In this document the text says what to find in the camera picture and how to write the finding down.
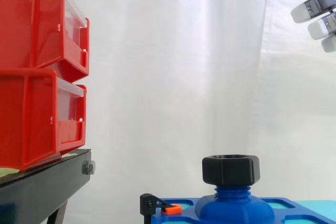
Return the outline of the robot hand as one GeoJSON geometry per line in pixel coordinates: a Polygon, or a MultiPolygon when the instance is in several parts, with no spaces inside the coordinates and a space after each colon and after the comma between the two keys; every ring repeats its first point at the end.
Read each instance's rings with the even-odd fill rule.
{"type": "Polygon", "coordinates": [[[308,32],[321,40],[324,52],[335,52],[335,0],[306,0],[291,11],[291,17],[298,24],[319,17],[308,25],[308,32]]]}

